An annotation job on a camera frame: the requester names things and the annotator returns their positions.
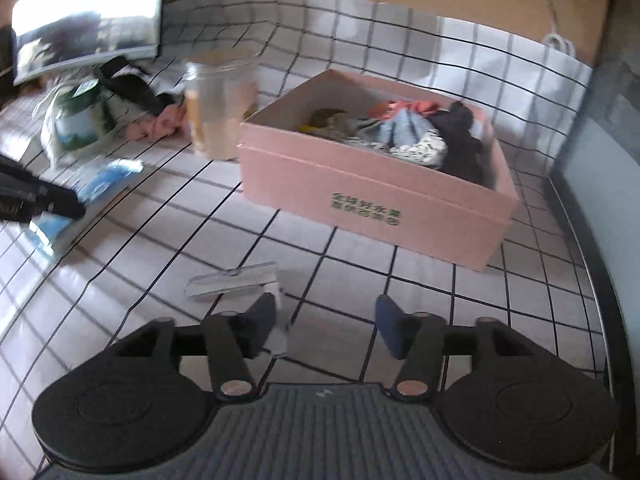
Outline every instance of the clear plastic jar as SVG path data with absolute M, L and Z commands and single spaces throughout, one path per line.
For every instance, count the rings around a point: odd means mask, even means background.
M 215 160 L 238 155 L 240 123 L 257 110 L 255 50 L 203 52 L 186 60 L 185 102 L 197 153 Z

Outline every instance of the blue plastic package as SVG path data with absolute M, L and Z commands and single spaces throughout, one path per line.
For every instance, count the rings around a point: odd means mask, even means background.
M 27 238 L 51 260 L 60 258 L 71 242 L 142 169 L 140 160 L 94 158 L 64 183 L 65 187 L 78 194 L 78 199 L 86 207 L 84 217 L 73 221 L 43 213 L 25 228 Z

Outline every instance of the gray panel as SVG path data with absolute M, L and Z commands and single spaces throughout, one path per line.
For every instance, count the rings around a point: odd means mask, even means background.
M 53 466 L 41 480 L 100 478 Z M 220 410 L 207 433 L 168 462 L 109 480 L 606 480 L 593 464 L 529 474 L 469 456 L 431 412 L 388 399 L 377 384 L 274 384 Z

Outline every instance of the monitor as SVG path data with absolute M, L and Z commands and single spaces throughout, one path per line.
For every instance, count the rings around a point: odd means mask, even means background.
M 43 73 L 158 54 L 162 0 L 17 0 L 14 84 Z

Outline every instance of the open cardboard box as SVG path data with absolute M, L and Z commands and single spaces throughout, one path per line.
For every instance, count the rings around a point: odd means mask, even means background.
M 469 106 L 484 144 L 487 187 L 296 130 L 318 108 L 357 116 L 388 99 L 452 99 L 410 85 L 327 70 L 241 126 L 244 196 L 299 216 L 482 270 L 519 204 L 483 110 Z

